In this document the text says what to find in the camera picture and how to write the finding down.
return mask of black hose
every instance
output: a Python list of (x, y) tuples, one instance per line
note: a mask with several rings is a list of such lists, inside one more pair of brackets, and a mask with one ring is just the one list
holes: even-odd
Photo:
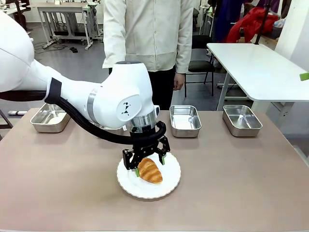
[[(5, 99), (8, 101), (16, 102), (27, 102), (27, 101), (38, 101), (44, 99), (46, 91), (8, 91), (0, 93), (0, 99)], [(106, 130), (102, 130), (99, 127), (93, 125), (89, 122), (75, 107), (73, 107), (67, 100), (60, 98), (54, 104), (62, 108), (66, 113), (68, 113), (71, 118), (84, 130), (93, 134), (94, 136), (107, 140), (112, 143), (135, 145), (139, 147), (150, 146), (156, 143), (166, 132), (166, 125), (159, 121), (157, 122), (157, 127), (159, 130), (147, 137), (130, 137), (122, 136), (110, 133)]]

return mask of person's left hand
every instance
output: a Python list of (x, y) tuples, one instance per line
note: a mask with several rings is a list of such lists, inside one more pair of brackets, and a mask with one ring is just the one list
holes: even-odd
[(184, 74), (176, 73), (174, 77), (174, 90), (181, 90), (184, 85)]

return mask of button-up shirt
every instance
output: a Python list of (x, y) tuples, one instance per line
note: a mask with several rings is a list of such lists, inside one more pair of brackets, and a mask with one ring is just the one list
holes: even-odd
[(103, 68), (143, 62), (150, 72), (186, 73), (191, 58), (193, 0), (105, 0)]

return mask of black pants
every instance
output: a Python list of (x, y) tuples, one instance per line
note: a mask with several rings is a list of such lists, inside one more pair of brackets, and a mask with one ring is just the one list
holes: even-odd
[(169, 110), (173, 97), (176, 68), (167, 71), (148, 72), (153, 89), (153, 103), (160, 110)]

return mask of black folding chair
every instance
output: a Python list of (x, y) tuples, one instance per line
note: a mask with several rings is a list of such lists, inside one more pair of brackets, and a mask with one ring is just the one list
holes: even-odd
[[(192, 49), (206, 49), (207, 44), (212, 43), (211, 37), (208, 35), (193, 35), (192, 36)], [(211, 55), (211, 60), (192, 60), (189, 64), (189, 72), (185, 75), (184, 80), (184, 97), (187, 97), (187, 84), (194, 83), (211, 83), (211, 95), (213, 96), (213, 72), (215, 68), (213, 66), (213, 55)], [(206, 81), (208, 73), (211, 72), (211, 81)], [(200, 75), (206, 74), (205, 80), (203, 82), (187, 82), (187, 75)]]

